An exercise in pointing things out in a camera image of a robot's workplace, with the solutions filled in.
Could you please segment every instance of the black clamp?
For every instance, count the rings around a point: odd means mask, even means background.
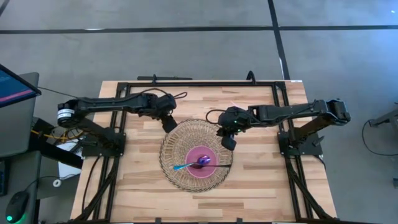
[[[152,79],[152,84],[156,84],[156,80],[157,80],[157,77],[156,77],[156,75],[154,74],[153,79]]]
[[[122,91],[127,88],[129,84],[126,82],[118,83],[118,87],[116,87],[116,91]]]
[[[248,76],[246,77],[246,80],[251,80],[251,83],[253,85],[256,85],[256,77],[254,76],[254,73],[252,71],[249,71]]]
[[[286,90],[285,82],[275,82],[275,86],[278,87],[280,90]]]

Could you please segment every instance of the desk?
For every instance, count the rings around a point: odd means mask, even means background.
[[[99,97],[114,97],[117,84],[114,81],[103,82]],[[291,105],[307,103],[303,83],[286,81],[285,84]],[[132,92],[148,88],[134,87]],[[178,123],[190,118],[205,119],[207,111],[226,109],[233,106],[233,103],[242,108],[274,104],[272,90],[266,86],[160,88],[173,95],[188,92],[186,98],[177,100],[173,117]],[[209,119],[216,121],[217,117],[218,113],[212,113]],[[97,113],[94,122],[106,127],[109,126],[110,119],[111,113]],[[310,119],[295,119],[294,124],[302,126]],[[165,133],[160,122],[127,114],[125,128],[127,143],[119,164],[112,222],[154,222],[155,217],[160,217],[165,222],[235,222],[237,217],[243,218],[245,222],[295,220],[285,162],[279,154],[278,127],[252,128],[247,133],[236,136],[238,144],[226,180],[216,189],[197,194],[176,189],[162,173],[159,150]],[[83,163],[71,218],[81,213],[83,192],[94,160],[95,158],[87,158]],[[313,156],[302,156],[302,160],[309,191],[324,210],[335,217],[323,165]],[[86,206],[97,191],[101,161],[102,159],[93,171]],[[302,195],[297,191],[304,217]],[[105,194],[100,218],[104,216],[107,198]]]

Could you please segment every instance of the black mount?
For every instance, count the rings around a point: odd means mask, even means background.
[[[246,80],[251,80],[251,83],[253,85],[257,84],[256,77],[254,76],[254,73],[252,71],[249,71],[248,76],[246,77]]]
[[[114,141],[116,147],[108,148],[107,145],[98,142],[97,137],[86,135],[85,138],[81,140],[81,146],[83,147],[81,156],[123,156],[124,146],[126,144],[126,133],[115,133]]]
[[[303,155],[322,155],[321,141],[324,136],[319,137],[318,133],[309,135],[296,148],[291,147],[289,143],[289,132],[278,132],[279,149],[282,155],[303,156]]]

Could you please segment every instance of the woven basket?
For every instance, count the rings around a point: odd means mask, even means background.
[[[232,164],[233,154],[221,145],[217,130],[216,125],[204,120],[189,119],[166,135],[160,148],[160,166],[174,186],[187,192],[205,192],[225,180],[231,168],[217,167],[211,176],[202,179],[192,176],[186,169],[173,169],[175,165],[185,164],[188,151],[196,146],[212,149],[217,156],[217,164]]]

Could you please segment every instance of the computer mouse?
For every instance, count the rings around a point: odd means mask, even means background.
[[[24,212],[29,199],[29,193],[25,191],[15,193],[6,208],[6,220],[9,223],[18,222]]]

